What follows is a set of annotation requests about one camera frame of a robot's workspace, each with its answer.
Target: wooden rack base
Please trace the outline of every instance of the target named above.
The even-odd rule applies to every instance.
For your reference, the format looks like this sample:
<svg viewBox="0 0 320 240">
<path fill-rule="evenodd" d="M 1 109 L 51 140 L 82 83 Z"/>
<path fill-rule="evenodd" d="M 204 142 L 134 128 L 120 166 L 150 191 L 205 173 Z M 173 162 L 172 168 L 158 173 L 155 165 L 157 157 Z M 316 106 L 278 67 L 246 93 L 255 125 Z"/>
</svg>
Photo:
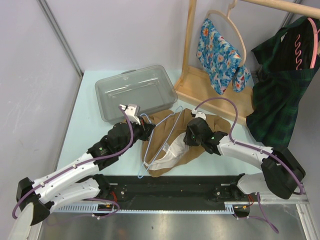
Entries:
<svg viewBox="0 0 320 240">
<path fill-rule="evenodd" d="M 224 94 L 219 95 L 210 85 L 208 74 L 193 66 L 187 66 L 186 71 L 181 75 L 174 89 L 180 100 L 195 106 L 212 97 L 230 99 L 237 106 L 239 113 L 237 123 L 241 125 L 246 125 L 246 117 L 254 111 L 252 106 L 253 91 L 251 87 L 246 86 L 242 92 L 234 92 L 230 84 Z M 225 100 L 212 100 L 204 103 L 201 108 L 220 117 L 235 120 L 236 113 L 234 107 Z"/>
</svg>

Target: wooden clothes rack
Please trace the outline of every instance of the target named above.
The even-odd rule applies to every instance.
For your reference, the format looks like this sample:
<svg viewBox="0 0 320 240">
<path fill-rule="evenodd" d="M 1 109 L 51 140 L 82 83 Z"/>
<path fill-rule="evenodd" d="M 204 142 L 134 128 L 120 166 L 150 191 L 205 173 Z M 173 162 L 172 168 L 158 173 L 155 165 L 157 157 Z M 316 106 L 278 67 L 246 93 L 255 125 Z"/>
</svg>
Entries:
<svg viewBox="0 0 320 240">
<path fill-rule="evenodd" d="M 300 5 L 282 0 L 241 1 L 278 10 L 283 10 L 294 14 L 305 15 L 311 18 L 320 19 L 320 9 L 310 6 Z M 189 53 L 192 31 L 194 27 L 196 4 L 197 0 L 190 0 L 189 2 L 182 62 L 182 73 L 179 80 L 174 85 L 174 89 L 178 94 L 179 99 L 195 106 L 201 103 L 202 101 L 212 97 L 224 97 L 230 99 L 235 103 L 235 105 L 238 108 L 239 115 L 237 122 L 239 124 L 246 125 L 246 117 L 254 111 L 252 106 L 252 88 L 246 86 L 243 91 L 234 92 L 232 90 L 231 84 L 229 84 L 224 94 L 219 95 L 211 87 L 208 74 L 204 70 L 189 65 Z M 235 119 L 235 110 L 233 106 L 225 100 L 212 100 L 204 103 L 201 106 L 201 108 L 229 120 Z"/>
</svg>

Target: dark green plaid shirt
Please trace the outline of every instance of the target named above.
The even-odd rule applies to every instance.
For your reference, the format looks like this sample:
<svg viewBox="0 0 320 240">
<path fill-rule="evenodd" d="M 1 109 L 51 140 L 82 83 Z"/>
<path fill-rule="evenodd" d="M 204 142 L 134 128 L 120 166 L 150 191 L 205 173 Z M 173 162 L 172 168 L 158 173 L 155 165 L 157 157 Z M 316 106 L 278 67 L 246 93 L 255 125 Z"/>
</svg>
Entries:
<svg viewBox="0 0 320 240">
<path fill-rule="evenodd" d="M 258 76 L 260 81 L 253 87 L 254 112 L 247 116 L 246 124 L 255 140 L 265 146 L 289 145 L 298 115 L 299 101 L 320 67 L 320 57 L 317 56 L 312 69 L 270 71 L 270 65 L 281 44 L 281 37 L 306 19 L 301 17 L 281 28 L 275 36 L 252 50 L 258 63 L 262 64 L 262 71 Z"/>
</svg>

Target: reflective floor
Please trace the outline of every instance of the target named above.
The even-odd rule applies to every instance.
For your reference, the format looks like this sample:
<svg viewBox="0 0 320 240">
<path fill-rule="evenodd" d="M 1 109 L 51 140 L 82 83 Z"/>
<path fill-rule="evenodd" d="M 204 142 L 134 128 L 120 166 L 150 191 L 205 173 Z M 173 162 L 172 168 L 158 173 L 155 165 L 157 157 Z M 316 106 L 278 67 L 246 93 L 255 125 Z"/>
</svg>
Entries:
<svg viewBox="0 0 320 240">
<path fill-rule="evenodd" d="M 265 205 L 265 212 L 279 229 L 265 222 L 236 220 L 223 214 L 120 213 L 96 220 L 71 213 L 54 213 L 42 224 L 39 240 L 305 240 L 295 204 Z M 257 205 L 251 216 L 262 214 Z M 61 223 L 55 226 L 48 224 Z"/>
</svg>

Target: blue floral fabric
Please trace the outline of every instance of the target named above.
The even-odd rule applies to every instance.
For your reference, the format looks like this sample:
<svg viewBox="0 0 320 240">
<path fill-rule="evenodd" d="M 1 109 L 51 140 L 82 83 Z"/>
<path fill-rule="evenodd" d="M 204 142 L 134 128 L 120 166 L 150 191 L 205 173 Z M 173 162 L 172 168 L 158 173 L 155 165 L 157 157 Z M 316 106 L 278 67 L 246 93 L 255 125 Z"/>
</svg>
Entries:
<svg viewBox="0 0 320 240">
<path fill-rule="evenodd" d="M 232 81 L 232 89 L 241 92 L 251 74 L 242 61 L 238 50 L 217 31 L 210 19 L 205 19 L 201 28 L 196 56 L 210 77 L 211 86 L 222 95 Z"/>
</svg>

